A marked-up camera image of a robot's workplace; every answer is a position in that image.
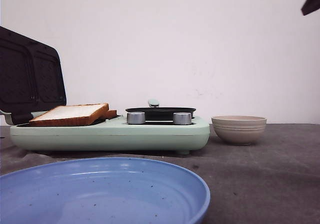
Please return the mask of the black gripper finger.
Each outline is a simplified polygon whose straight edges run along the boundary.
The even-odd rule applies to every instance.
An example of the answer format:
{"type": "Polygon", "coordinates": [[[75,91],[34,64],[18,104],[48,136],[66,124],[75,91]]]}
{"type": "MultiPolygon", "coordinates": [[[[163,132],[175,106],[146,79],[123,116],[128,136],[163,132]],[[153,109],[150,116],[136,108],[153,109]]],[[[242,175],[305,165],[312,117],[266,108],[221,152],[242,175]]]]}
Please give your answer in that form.
{"type": "Polygon", "coordinates": [[[320,8],[320,0],[306,0],[301,8],[303,16],[311,14],[320,8]]]}

